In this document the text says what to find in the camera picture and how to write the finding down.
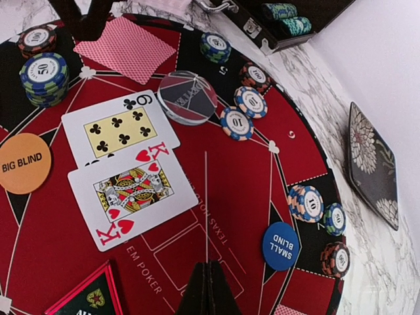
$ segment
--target orange poker chip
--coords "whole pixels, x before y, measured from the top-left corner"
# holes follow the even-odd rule
[[[33,192],[45,182],[50,169],[50,149],[37,135],[21,133],[0,147],[0,185],[8,192]]]

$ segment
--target black floral plate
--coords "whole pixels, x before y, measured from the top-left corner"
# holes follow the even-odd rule
[[[364,201],[397,231],[398,200],[394,154],[353,102],[350,107],[349,129],[350,181]]]

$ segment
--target white marble countertop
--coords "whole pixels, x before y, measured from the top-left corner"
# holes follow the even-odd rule
[[[87,12],[89,0],[78,0]],[[56,20],[47,0],[0,1],[0,41],[28,27]],[[352,264],[345,278],[339,314],[412,314],[420,275],[404,209],[395,232],[370,211],[345,179],[344,135],[351,97],[310,43],[265,57],[223,14],[207,16],[197,5],[184,16],[142,5],[115,3],[112,10],[170,18],[223,34],[234,48],[264,66],[297,103],[329,158],[348,216],[346,237]]]

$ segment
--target poker table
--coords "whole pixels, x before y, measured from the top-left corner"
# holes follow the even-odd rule
[[[124,17],[177,52],[140,85],[73,52],[76,42],[68,30],[61,21],[51,22],[58,26],[55,52],[70,70],[68,96],[54,108],[29,103],[18,75],[25,59],[15,43],[0,45],[0,143],[34,133],[50,146],[53,157],[48,179],[34,193],[0,191],[0,293],[24,312],[15,314],[41,314],[110,260],[124,314],[173,314],[194,265],[206,260],[208,224],[209,257],[223,267],[243,314],[334,314],[345,281],[324,275],[320,254],[331,242],[345,243],[345,237],[330,236],[321,222],[294,219],[287,204],[296,184],[316,187],[325,205],[340,202],[326,155],[302,112],[273,83],[264,94],[268,114],[254,121],[252,139],[232,140],[221,128],[220,115],[234,106],[234,91],[241,85],[238,74],[248,58],[233,50],[221,66],[201,55],[200,31],[158,18]],[[79,77],[84,66],[95,70],[92,79]],[[101,253],[68,183],[67,174],[76,165],[61,116],[127,94],[157,91],[164,76],[175,70],[199,74],[218,94],[216,114],[207,123],[190,127],[171,122],[181,142],[175,154],[199,204]],[[264,232],[275,222],[290,224],[301,248],[296,263],[284,272],[271,269],[261,251]]]

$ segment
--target white flower pattern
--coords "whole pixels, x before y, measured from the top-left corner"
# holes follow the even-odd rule
[[[398,228],[398,204],[396,201],[382,198],[376,202],[376,208],[388,222]]]
[[[376,170],[376,149],[373,127],[364,115],[354,107],[351,111],[350,142],[352,159],[367,174]]]

